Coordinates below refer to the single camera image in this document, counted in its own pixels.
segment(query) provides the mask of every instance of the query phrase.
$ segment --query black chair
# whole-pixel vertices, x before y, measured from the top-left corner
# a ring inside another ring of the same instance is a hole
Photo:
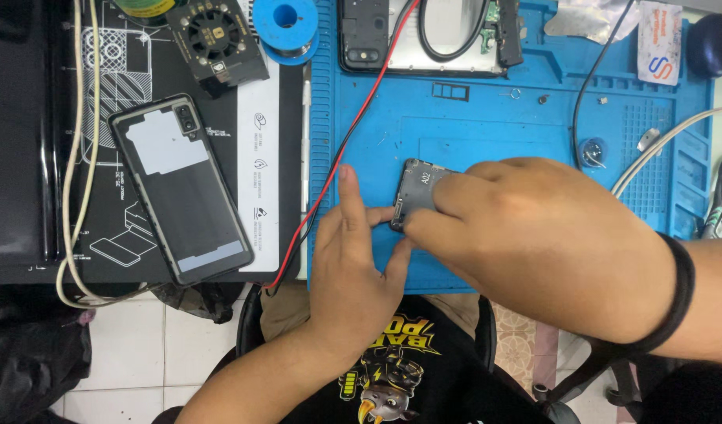
[[[228,352],[217,364],[210,377],[220,371],[225,365],[240,358],[248,352],[253,351],[264,344],[262,334],[262,301],[260,300],[261,286],[254,284],[246,295],[243,308],[240,310],[240,321],[238,321],[238,334],[235,347]],[[497,324],[495,313],[489,300],[482,297],[479,299],[479,323],[476,325],[476,352],[480,358],[484,358],[484,364],[490,373],[496,368],[495,355],[497,352]]]
[[[641,400],[651,393],[655,387],[670,373],[688,361],[661,358],[654,355],[631,355],[621,358],[613,352],[609,344],[602,343],[592,337],[583,337],[589,341],[592,352],[583,364],[554,389],[536,384],[533,387],[534,397],[545,411],[557,404],[565,404],[583,393],[589,385],[608,368],[612,368],[618,389],[608,389],[605,397],[608,402],[625,407],[631,417],[639,421],[643,414]],[[636,365],[636,379],[631,364]]]
[[[209,375],[213,375],[223,369],[230,362],[240,358],[253,349],[264,344],[264,336],[262,335],[262,326],[260,319],[262,317],[262,301],[260,300],[261,287],[254,284],[246,295],[243,302],[243,308],[240,311],[240,321],[238,322],[238,334],[236,336],[235,347],[228,352],[224,358],[217,364],[214,371]],[[492,305],[485,297],[479,298],[479,322],[476,325],[476,339],[474,342],[476,353],[480,358],[484,358],[484,365],[487,370],[505,383],[506,386],[518,393],[526,401],[535,403],[535,400],[526,393],[517,381],[515,381],[505,370],[495,364],[495,355],[497,352],[497,324],[495,322],[495,312]],[[555,424],[580,424],[575,413],[567,405],[555,402],[549,406],[543,406],[544,413]]]

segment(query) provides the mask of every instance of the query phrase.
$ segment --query black fan module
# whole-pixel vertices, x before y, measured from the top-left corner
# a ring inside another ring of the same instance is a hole
[[[166,16],[196,81],[215,99],[241,82],[269,78],[237,2],[194,1]]]

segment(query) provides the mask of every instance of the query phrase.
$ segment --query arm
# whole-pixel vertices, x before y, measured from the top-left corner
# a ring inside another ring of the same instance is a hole
[[[405,233],[479,293],[517,313],[611,342],[649,335],[669,311],[667,244],[592,179],[548,159],[482,162],[434,188]],[[696,290],[654,353],[722,362],[722,241],[686,244]]]
[[[319,222],[311,272],[311,318],[227,365],[182,410],[177,424],[278,422],[351,368],[403,297],[411,244],[403,239],[385,273],[372,258],[371,227],[392,207],[366,209],[354,170],[339,171],[340,205]]]

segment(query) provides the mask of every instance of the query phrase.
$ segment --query wrist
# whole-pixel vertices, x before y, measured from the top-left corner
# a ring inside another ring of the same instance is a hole
[[[327,369],[339,375],[353,367],[368,343],[358,340],[349,328],[333,331],[333,327],[337,326],[324,326],[309,319],[297,330],[306,345],[316,349],[316,355],[323,359]]]

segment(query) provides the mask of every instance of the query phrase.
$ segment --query black plastic bag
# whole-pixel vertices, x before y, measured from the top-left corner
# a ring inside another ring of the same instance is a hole
[[[89,376],[93,316],[62,304],[54,287],[0,286],[0,424],[44,418]]]
[[[180,288],[164,284],[151,291],[162,303],[173,308],[211,319],[214,323],[226,323],[233,318],[233,303],[245,283],[199,283]]]

